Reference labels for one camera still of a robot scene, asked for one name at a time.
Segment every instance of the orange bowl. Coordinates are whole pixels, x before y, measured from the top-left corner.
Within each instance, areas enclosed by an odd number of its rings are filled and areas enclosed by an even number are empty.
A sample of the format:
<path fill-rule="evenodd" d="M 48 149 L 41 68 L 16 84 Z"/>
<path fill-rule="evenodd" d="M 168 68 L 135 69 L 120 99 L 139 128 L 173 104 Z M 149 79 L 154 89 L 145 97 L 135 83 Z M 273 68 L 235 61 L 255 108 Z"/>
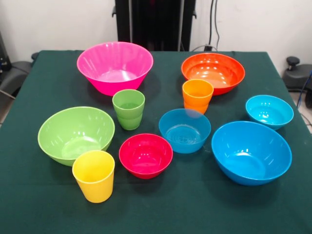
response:
<path fill-rule="evenodd" d="M 186 79 L 204 79 L 214 87 L 214 95 L 225 94 L 245 77 L 245 69 L 234 58 L 216 53 L 188 57 L 181 70 Z"/>

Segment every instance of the blue bowl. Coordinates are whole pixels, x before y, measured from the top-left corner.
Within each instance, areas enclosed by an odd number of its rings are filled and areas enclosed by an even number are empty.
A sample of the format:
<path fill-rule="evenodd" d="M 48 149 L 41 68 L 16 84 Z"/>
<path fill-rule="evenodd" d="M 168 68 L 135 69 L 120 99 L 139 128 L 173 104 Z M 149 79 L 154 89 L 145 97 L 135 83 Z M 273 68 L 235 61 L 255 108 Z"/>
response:
<path fill-rule="evenodd" d="M 258 95 L 246 102 L 246 111 L 252 120 L 277 130 L 293 119 L 293 109 L 284 100 Z"/>
<path fill-rule="evenodd" d="M 173 151 L 181 154 L 199 150 L 211 131 L 207 117 L 190 109 L 176 109 L 165 113 L 158 126 Z"/>
<path fill-rule="evenodd" d="M 286 140 L 259 123 L 237 121 L 213 135 L 212 150 L 220 169 L 242 185 L 262 185 L 283 175 L 292 163 Z"/>

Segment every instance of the orange cup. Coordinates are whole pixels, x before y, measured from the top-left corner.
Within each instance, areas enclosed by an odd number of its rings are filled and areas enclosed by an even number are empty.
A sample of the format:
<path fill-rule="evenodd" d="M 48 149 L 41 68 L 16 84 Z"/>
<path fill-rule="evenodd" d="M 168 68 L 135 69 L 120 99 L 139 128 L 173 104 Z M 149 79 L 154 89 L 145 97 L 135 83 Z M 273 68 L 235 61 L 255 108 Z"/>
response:
<path fill-rule="evenodd" d="M 190 79 L 182 86 L 184 108 L 204 114 L 214 93 L 214 87 L 203 79 Z"/>

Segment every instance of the white wall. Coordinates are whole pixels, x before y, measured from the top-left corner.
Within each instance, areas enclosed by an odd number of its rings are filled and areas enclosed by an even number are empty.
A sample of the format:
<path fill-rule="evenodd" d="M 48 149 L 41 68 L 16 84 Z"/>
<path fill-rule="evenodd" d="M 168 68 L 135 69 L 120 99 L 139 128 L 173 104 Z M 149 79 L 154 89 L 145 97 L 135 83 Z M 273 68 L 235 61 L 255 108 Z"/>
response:
<path fill-rule="evenodd" d="M 197 0 L 191 49 L 208 42 L 211 0 Z M 114 0 L 0 0 L 0 30 L 12 61 L 42 49 L 86 49 L 117 40 Z M 289 55 L 312 63 L 312 0 L 219 0 L 222 51 L 268 51 L 278 71 Z"/>
<path fill-rule="evenodd" d="M 117 40 L 114 5 L 114 0 L 0 0 L 0 31 L 10 59 Z"/>
<path fill-rule="evenodd" d="M 191 49 L 208 43 L 210 4 L 196 0 Z M 219 50 L 267 51 L 280 74 L 287 56 L 312 63 L 311 10 L 312 0 L 219 0 Z"/>

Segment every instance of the bowl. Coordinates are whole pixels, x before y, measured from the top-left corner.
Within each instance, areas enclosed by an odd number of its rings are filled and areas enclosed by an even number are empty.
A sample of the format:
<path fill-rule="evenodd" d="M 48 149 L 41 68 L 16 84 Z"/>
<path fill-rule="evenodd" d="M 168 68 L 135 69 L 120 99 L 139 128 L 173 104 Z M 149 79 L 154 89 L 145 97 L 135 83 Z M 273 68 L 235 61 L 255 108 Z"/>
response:
<path fill-rule="evenodd" d="M 283 175 L 292 163 L 286 140 L 262 124 L 237 121 L 213 135 L 212 150 L 220 169 L 241 185 L 262 185 Z"/>
<path fill-rule="evenodd" d="M 53 160 L 72 166 L 81 154 L 106 150 L 115 132 L 112 118 L 93 107 L 72 107 L 49 117 L 38 133 L 40 148 Z"/>
<path fill-rule="evenodd" d="M 170 144 L 154 134 L 139 134 L 127 139 L 119 150 L 121 164 L 134 176 L 151 179 L 162 173 L 171 163 Z"/>
<path fill-rule="evenodd" d="M 78 57 L 78 70 L 101 93 L 113 96 L 120 90 L 137 89 L 153 66 L 145 48 L 128 42 L 95 45 Z"/>
<path fill-rule="evenodd" d="M 258 95 L 246 102 L 249 117 L 263 125 L 277 130 L 293 119 L 293 109 L 284 100 L 269 96 Z"/>
<path fill-rule="evenodd" d="M 175 109 L 165 113 L 158 126 L 173 151 L 180 154 L 199 150 L 211 131 L 207 117 L 191 109 Z"/>
<path fill-rule="evenodd" d="M 245 69 L 237 60 L 216 53 L 188 57 L 181 70 L 186 79 L 204 79 L 214 87 L 214 95 L 225 94 L 245 77 Z"/>

